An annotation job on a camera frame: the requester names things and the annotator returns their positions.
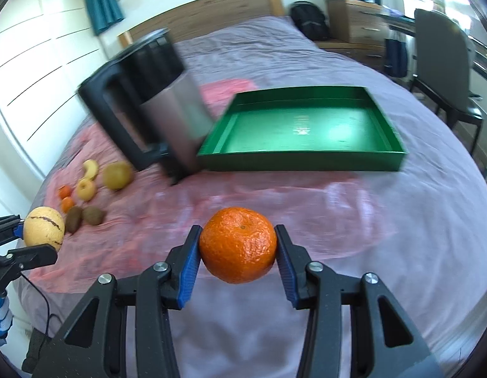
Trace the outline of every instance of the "gloved hand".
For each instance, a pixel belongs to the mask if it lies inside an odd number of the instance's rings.
[[[9,309],[9,299],[0,298],[0,346],[6,343],[5,337],[12,324],[13,314]]]

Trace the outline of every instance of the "chair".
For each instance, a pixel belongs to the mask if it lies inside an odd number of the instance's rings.
[[[446,112],[446,125],[453,129],[458,121],[477,127],[471,148],[476,149],[483,116],[469,91],[473,54],[471,41],[460,27],[437,11],[415,10],[416,75],[410,92],[418,88],[436,104],[436,115]]]

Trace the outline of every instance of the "brown kiwi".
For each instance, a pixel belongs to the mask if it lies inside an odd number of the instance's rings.
[[[83,209],[79,206],[72,206],[65,217],[65,230],[74,234],[81,227],[83,220]]]
[[[86,223],[91,224],[92,226],[98,226],[103,223],[106,214],[107,212],[100,210],[96,206],[88,206],[83,210],[83,219]]]

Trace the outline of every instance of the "wooden headboard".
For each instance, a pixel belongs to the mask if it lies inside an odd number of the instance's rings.
[[[282,0],[196,0],[149,18],[119,36],[126,47],[144,35],[167,27],[176,42],[264,15],[285,15]]]

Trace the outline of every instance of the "backpack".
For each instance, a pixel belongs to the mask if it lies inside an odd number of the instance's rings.
[[[294,25],[305,37],[312,41],[331,39],[326,16],[315,4],[308,1],[296,1],[289,11]]]

